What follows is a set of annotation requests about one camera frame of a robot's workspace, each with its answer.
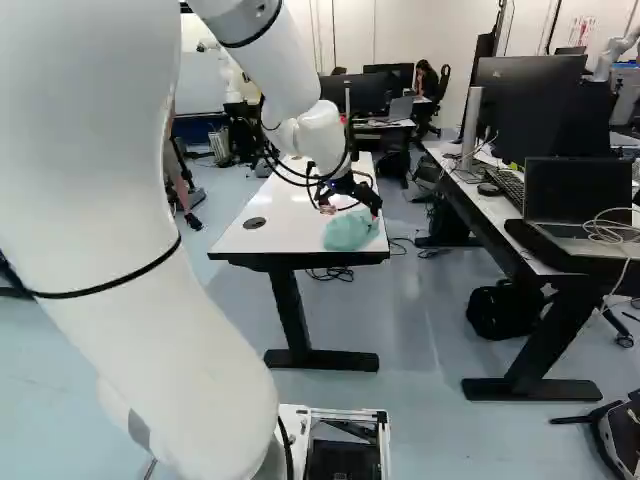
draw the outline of chair wheel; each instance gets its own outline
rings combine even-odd
[[[626,336],[626,335],[618,335],[616,337],[615,342],[621,346],[622,348],[633,348],[633,346],[635,345],[635,342],[633,340],[633,337],[631,335]]]

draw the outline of keyboard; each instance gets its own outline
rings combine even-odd
[[[486,175],[499,187],[509,201],[522,213],[524,207],[524,182],[509,170],[486,169]]]

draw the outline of computer mouse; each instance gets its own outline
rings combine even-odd
[[[478,185],[478,193],[485,197],[499,197],[502,195],[502,190],[491,183],[481,183]]]

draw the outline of person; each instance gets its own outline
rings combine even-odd
[[[420,96],[433,100],[438,94],[440,79],[431,64],[425,60],[420,60],[416,65],[416,83],[414,90]]]
[[[193,230],[196,232],[202,230],[204,225],[191,211],[191,205],[189,204],[189,188],[184,178],[182,178],[182,169],[180,168],[180,162],[178,162],[178,154],[171,142],[171,126],[173,125],[173,117],[175,116],[175,110],[171,108],[171,115],[167,122],[167,131],[165,132],[164,145],[162,148],[162,169],[178,195],[178,200],[182,205],[182,211],[184,212],[184,219]]]

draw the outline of poster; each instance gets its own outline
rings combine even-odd
[[[596,17],[581,15],[573,19],[571,34],[569,35],[570,47],[588,47],[589,37],[596,25]]]

